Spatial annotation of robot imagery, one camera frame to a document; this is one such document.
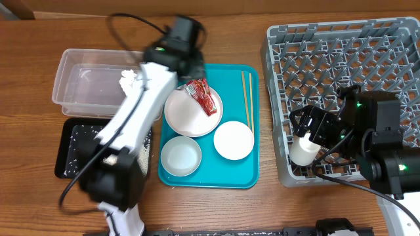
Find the white cup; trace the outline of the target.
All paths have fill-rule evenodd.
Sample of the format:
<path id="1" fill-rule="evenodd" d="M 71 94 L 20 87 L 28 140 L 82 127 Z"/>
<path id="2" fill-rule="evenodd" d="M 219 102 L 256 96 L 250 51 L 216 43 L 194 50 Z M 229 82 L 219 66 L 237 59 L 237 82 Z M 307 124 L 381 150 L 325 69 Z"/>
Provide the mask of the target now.
<path id="1" fill-rule="evenodd" d="M 309 140 L 310 133 L 306 133 L 302 138 L 294 137 L 293 143 L 289 147 L 289 158 L 299 166 L 310 165 L 315 160 L 321 146 Z"/>

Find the white tissue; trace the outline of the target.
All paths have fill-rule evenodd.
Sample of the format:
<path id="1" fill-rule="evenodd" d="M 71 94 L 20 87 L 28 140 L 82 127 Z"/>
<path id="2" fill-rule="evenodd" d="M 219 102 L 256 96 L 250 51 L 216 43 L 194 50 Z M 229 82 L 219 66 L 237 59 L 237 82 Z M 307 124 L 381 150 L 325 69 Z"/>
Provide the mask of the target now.
<path id="1" fill-rule="evenodd" d="M 121 72 L 119 84 L 122 91 L 125 93 L 126 96 L 129 95 L 133 87 L 133 83 L 136 81 L 136 79 L 137 79 L 137 74 L 132 69 L 123 70 Z"/>

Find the grey bowl of rice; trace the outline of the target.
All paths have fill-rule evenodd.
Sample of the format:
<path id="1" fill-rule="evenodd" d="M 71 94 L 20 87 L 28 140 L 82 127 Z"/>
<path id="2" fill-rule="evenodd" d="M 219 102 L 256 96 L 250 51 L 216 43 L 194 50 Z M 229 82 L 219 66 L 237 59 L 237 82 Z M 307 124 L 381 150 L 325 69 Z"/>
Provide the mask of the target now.
<path id="1" fill-rule="evenodd" d="M 161 164 L 171 175 L 192 174 L 201 163 L 201 148 L 192 138 L 177 136 L 165 143 L 161 150 Z"/>

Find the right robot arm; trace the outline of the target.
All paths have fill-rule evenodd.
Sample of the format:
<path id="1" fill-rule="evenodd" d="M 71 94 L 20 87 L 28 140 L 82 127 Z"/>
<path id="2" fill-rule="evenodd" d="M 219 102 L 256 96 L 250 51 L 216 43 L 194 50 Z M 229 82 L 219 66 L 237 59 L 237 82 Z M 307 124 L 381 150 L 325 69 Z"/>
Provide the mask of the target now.
<path id="1" fill-rule="evenodd" d="M 344 102 L 338 114 L 313 105 L 289 114 L 296 138 L 326 149 L 307 161 L 312 173 L 330 182 L 376 195 L 390 235 L 419 234 L 419 148 L 403 145 L 400 100 L 395 93 L 340 87 Z M 330 154 L 358 164 L 369 186 L 326 176 L 318 165 Z"/>

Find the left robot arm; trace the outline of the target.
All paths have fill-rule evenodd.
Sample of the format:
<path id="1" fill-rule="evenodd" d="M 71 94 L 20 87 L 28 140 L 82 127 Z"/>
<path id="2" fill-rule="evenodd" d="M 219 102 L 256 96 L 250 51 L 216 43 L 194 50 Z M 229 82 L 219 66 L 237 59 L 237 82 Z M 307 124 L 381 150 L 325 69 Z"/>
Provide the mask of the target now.
<path id="1" fill-rule="evenodd" d="M 72 183 L 98 203 L 110 235 L 143 235 L 138 201 L 150 169 L 139 159 L 144 139 L 178 82 L 204 76 L 199 38 L 207 32 L 200 22 L 178 15 L 161 34 L 138 59 L 139 74 L 116 114 L 77 149 L 81 170 Z"/>

